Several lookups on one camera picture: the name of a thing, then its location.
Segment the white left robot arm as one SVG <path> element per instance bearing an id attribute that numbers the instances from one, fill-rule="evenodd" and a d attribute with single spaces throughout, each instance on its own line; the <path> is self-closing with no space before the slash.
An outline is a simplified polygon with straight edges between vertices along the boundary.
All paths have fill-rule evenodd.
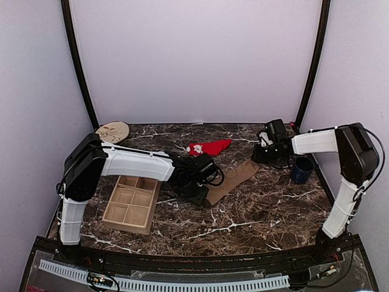
<path id="1" fill-rule="evenodd" d="M 146 151 L 103 142 L 97 134 L 88 134 L 67 157 L 64 173 L 56 186 L 63 200 L 59 239 L 61 253 L 73 265 L 86 260 L 78 246 L 84 210 L 95 195 L 102 176 L 136 176 L 169 183 L 178 194 L 201 202 L 206 185 L 218 171 L 206 153 L 182 156 L 169 151 Z"/>

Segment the tan ribbed sock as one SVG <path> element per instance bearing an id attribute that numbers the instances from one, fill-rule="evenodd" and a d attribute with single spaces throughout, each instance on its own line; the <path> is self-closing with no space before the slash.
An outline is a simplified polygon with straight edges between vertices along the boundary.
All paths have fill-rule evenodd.
<path id="1" fill-rule="evenodd" d="M 202 205 L 205 207 L 215 205 L 238 185 L 254 176 L 258 170 L 258 164 L 248 159 L 234 169 L 225 171 L 224 182 L 220 186 L 208 186 L 208 194 Z"/>

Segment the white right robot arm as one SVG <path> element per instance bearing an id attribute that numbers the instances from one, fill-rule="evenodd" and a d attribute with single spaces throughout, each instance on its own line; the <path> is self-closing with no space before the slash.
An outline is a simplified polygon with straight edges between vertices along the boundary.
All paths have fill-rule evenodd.
<path id="1" fill-rule="evenodd" d="M 276 164 L 314 153 L 337 153 L 340 164 L 340 189 L 321 233 L 334 239 L 346 231 L 356 215 L 360 201 L 380 175 L 385 153 L 377 152 L 375 135 L 361 123 L 311 130 L 290 136 L 281 119 L 273 120 L 258 132 L 252 161 Z"/>

